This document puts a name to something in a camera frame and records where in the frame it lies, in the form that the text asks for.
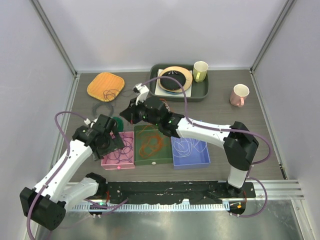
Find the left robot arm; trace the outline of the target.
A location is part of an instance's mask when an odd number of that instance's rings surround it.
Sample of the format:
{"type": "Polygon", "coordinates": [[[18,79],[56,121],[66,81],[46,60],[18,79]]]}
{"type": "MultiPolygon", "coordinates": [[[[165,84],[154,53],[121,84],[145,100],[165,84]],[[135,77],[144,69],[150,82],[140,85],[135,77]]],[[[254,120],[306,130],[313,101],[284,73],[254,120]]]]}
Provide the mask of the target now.
{"type": "Polygon", "coordinates": [[[58,162],[32,189],[25,187],[19,194],[27,221],[34,221],[49,231],[55,230],[66,212],[79,202],[93,197],[102,199],[108,190],[104,177],[88,173],[82,181],[65,189],[83,162],[94,155],[103,159],[109,153],[124,148],[117,121],[101,114],[94,121],[84,120],[76,129],[67,149],[58,162]]]}

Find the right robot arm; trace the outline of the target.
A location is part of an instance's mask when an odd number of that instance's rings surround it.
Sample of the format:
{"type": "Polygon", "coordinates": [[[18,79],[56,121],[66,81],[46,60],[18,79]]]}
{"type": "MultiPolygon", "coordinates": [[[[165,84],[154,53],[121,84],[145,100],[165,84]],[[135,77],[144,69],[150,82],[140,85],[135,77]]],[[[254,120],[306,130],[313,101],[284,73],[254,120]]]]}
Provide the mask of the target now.
{"type": "Polygon", "coordinates": [[[155,125],[167,137],[195,139],[224,149],[230,164],[226,193],[233,198],[243,193],[247,173],[259,147],[259,142],[247,133],[243,123],[236,121],[231,126],[225,125],[222,129],[226,131],[223,131],[217,125],[187,119],[183,114],[168,110],[157,97],[138,103],[135,98],[131,99],[120,116],[132,125],[141,121],[155,125]]]}

